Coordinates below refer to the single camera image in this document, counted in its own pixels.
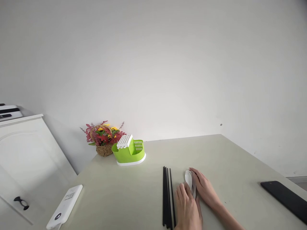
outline white appliance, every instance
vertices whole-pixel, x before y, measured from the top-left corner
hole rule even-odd
[[[15,105],[0,104],[0,121],[22,117],[20,109]]]
[[[48,222],[46,226],[47,229],[58,230],[60,229],[61,225],[68,220],[68,217],[76,204],[82,188],[83,185],[77,185],[67,191],[58,208]]]

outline baseboard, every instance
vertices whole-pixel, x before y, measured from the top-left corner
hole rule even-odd
[[[302,177],[287,177],[293,183],[307,183],[307,176]]]

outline cabinet handle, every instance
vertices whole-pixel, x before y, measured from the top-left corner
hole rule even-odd
[[[16,197],[14,201],[19,201],[19,203],[23,206],[24,210],[27,210],[29,208],[28,203],[25,200],[20,199],[20,196]]]

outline human hand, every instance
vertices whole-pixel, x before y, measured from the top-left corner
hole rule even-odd
[[[176,191],[178,223],[175,230],[202,230],[199,198],[193,198],[188,184],[180,184]]]
[[[196,182],[197,191],[204,202],[212,209],[216,209],[217,207],[223,205],[218,195],[214,191],[210,181],[199,170],[194,168],[190,168],[190,170],[192,172],[193,179]]]

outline smartphone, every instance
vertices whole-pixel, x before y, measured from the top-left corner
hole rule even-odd
[[[261,182],[261,186],[273,197],[307,224],[307,201],[278,181]]]

